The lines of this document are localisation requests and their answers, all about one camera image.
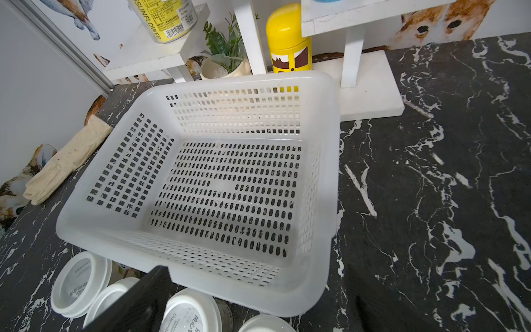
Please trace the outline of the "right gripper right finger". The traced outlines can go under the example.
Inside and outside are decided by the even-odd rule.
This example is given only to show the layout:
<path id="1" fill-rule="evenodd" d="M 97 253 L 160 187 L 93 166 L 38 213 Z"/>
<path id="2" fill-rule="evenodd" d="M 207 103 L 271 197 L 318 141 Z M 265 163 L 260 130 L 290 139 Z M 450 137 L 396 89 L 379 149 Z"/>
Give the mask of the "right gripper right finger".
<path id="1" fill-rule="evenodd" d="M 354 327 L 362 331 L 418 331 L 418 321 L 409 308 L 384 286 L 372 282 L 362 271 L 346 266 L 344 286 Z"/>

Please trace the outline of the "white plastic perforated basket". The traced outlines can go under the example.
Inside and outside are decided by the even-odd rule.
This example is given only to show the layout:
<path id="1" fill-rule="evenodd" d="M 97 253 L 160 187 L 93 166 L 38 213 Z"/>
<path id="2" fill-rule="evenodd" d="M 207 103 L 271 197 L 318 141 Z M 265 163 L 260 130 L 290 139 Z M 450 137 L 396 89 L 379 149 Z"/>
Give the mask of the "white plastic perforated basket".
<path id="1" fill-rule="evenodd" d="M 304 314 L 329 276 L 337 95 L 319 71 L 146 90 L 76 183 L 58 237 L 262 313 Z"/>

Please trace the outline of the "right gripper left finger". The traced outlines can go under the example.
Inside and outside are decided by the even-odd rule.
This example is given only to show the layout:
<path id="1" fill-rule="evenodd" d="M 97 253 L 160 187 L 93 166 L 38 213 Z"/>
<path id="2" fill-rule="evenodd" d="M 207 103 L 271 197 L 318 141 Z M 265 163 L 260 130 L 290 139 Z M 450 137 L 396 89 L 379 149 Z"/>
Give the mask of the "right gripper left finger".
<path id="1" fill-rule="evenodd" d="M 156 266 L 83 330 L 159 331 L 171 285 L 169 269 Z"/>

